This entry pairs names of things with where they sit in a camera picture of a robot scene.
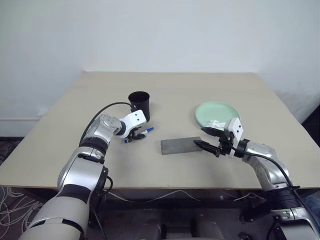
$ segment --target green plate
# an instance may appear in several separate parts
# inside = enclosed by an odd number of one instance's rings
[[[237,110],[232,106],[219,101],[204,102],[195,110],[195,119],[202,128],[207,126],[210,121],[217,120],[220,123],[225,123],[232,118],[240,119]]]

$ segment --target black cup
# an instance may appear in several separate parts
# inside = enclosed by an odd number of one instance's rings
[[[147,122],[150,120],[149,98],[150,95],[145,91],[135,91],[128,97],[132,105],[134,105],[138,110],[142,110]]]

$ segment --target beige tabletop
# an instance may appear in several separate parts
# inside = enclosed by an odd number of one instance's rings
[[[165,139],[200,136],[218,144],[195,120],[197,106],[207,101],[232,105],[240,114],[242,137],[273,147],[295,185],[320,187],[319,147],[255,73],[146,72],[82,74],[0,166],[0,185],[56,188],[94,114],[139,90],[150,94],[145,128],[154,130],[129,144],[113,138],[105,165],[115,188],[260,188],[253,169],[239,158],[205,151],[161,154]],[[116,105],[107,112],[120,118],[130,110]]]

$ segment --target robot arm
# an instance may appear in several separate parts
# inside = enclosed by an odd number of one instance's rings
[[[320,240],[316,220],[299,200],[295,187],[289,179],[287,168],[278,160],[276,151],[272,147],[247,139],[240,140],[243,129],[238,118],[228,121],[223,131],[210,127],[204,127],[202,130],[209,135],[219,137],[220,144],[212,146],[207,142],[195,140],[195,144],[199,147],[216,157],[220,154],[234,155],[253,168],[262,190],[266,193],[271,208],[270,213],[279,224],[276,228],[277,239]],[[266,158],[278,164],[287,178],[279,167]]]
[[[20,240],[84,240],[90,199],[103,191],[108,169],[106,152],[114,135],[126,138],[146,122],[141,110],[122,119],[100,115],[58,177],[58,193],[39,210]]]

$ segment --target gray foam block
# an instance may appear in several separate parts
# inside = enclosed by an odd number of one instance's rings
[[[194,140],[201,140],[201,138],[196,136],[161,140],[162,155],[201,151],[202,149],[194,143]]]

